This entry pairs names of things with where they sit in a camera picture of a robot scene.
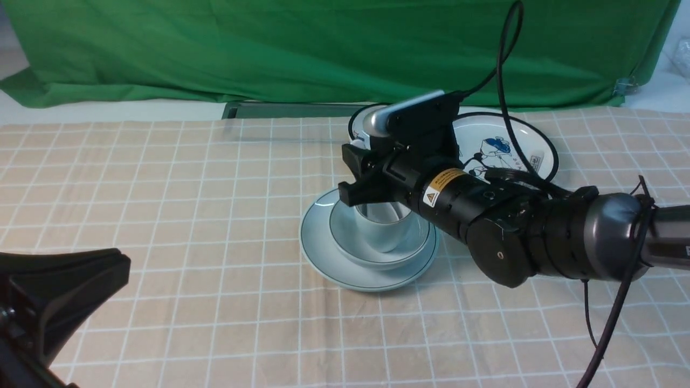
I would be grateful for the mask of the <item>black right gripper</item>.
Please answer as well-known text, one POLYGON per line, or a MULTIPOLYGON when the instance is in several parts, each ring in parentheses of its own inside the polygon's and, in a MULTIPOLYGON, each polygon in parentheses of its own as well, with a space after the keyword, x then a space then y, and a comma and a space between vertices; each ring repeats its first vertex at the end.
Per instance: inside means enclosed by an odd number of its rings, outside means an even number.
POLYGON ((469 176, 459 167, 458 141, 442 126, 410 144, 380 138, 370 149, 345 143, 342 159, 353 183, 340 182, 340 201, 349 207, 399 202, 426 219, 453 213, 469 194, 469 176))

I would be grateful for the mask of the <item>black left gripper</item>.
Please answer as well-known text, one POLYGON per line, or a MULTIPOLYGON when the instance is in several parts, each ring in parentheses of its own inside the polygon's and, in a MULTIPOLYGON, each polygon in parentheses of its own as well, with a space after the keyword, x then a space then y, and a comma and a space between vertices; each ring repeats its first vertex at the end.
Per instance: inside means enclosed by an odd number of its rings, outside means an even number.
POLYGON ((106 248, 1 255, 1 386, 66 387, 50 364, 101 305, 128 285, 131 259, 106 248))

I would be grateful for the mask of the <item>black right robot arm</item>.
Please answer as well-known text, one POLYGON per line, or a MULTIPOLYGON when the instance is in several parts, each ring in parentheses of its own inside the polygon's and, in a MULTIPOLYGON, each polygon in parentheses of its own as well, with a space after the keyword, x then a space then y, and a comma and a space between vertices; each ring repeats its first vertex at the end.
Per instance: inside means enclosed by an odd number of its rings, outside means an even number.
POLYGON ((491 280, 515 288, 534 275, 577 280, 638 279, 649 267, 688 270, 688 206, 660 208, 651 197, 560 192, 522 170, 493 169, 482 180, 461 169, 449 126, 421 140, 392 136, 370 148, 342 147, 353 183, 347 206, 399 202, 461 241, 491 280))

